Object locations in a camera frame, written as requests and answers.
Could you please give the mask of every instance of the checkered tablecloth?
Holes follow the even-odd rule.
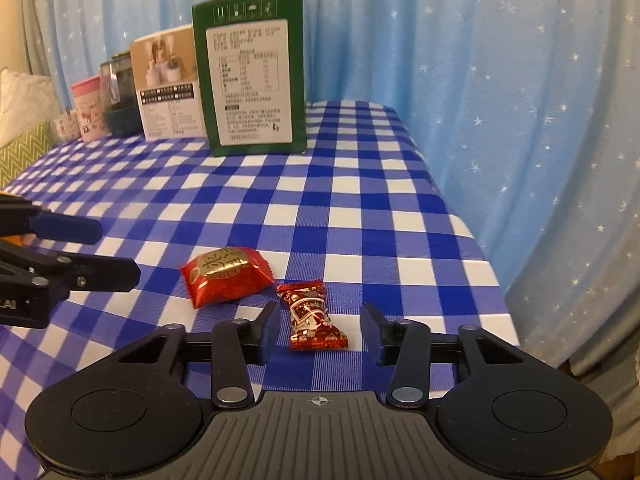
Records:
[[[492,268],[396,113],[366,102],[315,104],[307,129],[307,152],[289,156],[213,158],[193,139],[76,142],[11,183],[9,192],[104,227],[93,247],[34,245],[134,258],[142,278],[127,294],[73,292],[46,330],[0,328],[0,478],[36,475],[23,424],[43,387],[158,325],[204,332],[220,320],[254,319],[275,298],[265,290],[194,310],[178,268],[214,248],[256,248],[278,280],[325,280],[332,320],[350,340],[348,351],[290,351],[283,312],[270,362],[250,367],[255,390],[384,389],[391,370],[363,353],[364,301],[434,332],[474,323],[516,343]],[[432,395],[453,386],[450,365],[431,370]],[[191,389],[208,396],[206,365],[191,371]]]

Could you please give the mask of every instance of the wall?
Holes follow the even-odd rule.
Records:
[[[0,0],[0,68],[28,72],[21,0]]]

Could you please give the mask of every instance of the red snack package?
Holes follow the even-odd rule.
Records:
[[[273,283],[271,267],[258,251],[224,247],[201,254],[180,269],[194,308],[236,300]]]
[[[326,290],[321,280],[278,285],[278,296],[289,305],[293,350],[341,349],[349,340],[326,312]]]

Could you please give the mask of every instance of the pink lid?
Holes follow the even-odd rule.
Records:
[[[74,97],[80,97],[81,95],[93,92],[100,89],[100,76],[94,75],[84,81],[79,81],[71,85],[71,93]]]

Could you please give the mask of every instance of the green chevron pillow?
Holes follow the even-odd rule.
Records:
[[[0,148],[0,189],[50,149],[49,121],[34,126],[14,142]]]

